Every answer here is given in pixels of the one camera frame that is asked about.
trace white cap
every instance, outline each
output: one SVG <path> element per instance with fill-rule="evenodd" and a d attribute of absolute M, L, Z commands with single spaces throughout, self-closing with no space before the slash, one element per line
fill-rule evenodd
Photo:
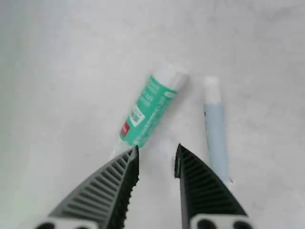
<path fill-rule="evenodd" d="M 189 74 L 179 65 L 164 64 L 154 72 L 153 76 L 162 85 L 178 91 L 187 81 Z"/>
<path fill-rule="evenodd" d="M 216 76 L 207 76 L 204 79 L 204 95 L 206 104 L 218 104 L 221 102 L 220 82 Z"/>

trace white table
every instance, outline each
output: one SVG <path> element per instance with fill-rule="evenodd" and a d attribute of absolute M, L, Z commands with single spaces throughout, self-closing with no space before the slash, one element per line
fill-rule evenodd
<path fill-rule="evenodd" d="M 192 77 L 141 151 L 126 228 L 181 228 L 170 158 L 178 142 L 206 157 L 206 75 L 224 85 L 235 196 L 259 228 L 305 227 L 303 2 L 2 1 L 0 228 L 47 215 L 107 162 L 164 60 Z"/>

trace barcode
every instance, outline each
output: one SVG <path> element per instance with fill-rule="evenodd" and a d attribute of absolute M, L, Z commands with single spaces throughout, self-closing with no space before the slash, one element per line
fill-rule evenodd
<path fill-rule="evenodd" d="M 131 118 L 137 123 L 138 121 L 139 121 L 139 119 L 140 119 L 140 117 L 139 116 L 137 116 L 134 112 L 132 112 L 131 113 Z"/>

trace screw hole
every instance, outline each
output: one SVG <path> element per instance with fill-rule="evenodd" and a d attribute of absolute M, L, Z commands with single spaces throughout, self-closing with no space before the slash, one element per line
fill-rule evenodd
<path fill-rule="evenodd" d="M 55 225 L 53 223 L 43 223 L 40 224 L 36 229 L 55 229 Z"/>
<path fill-rule="evenodd" d="M 216 229 L 215 224 L 207 219 L 202 219 L 197 224 L 198 229 Z"/>
<path fill-rule="evenodd" d="M 237 221 L 234 223 L 234 229 L 252 229 L 252 227 L 246 222 Z"/>

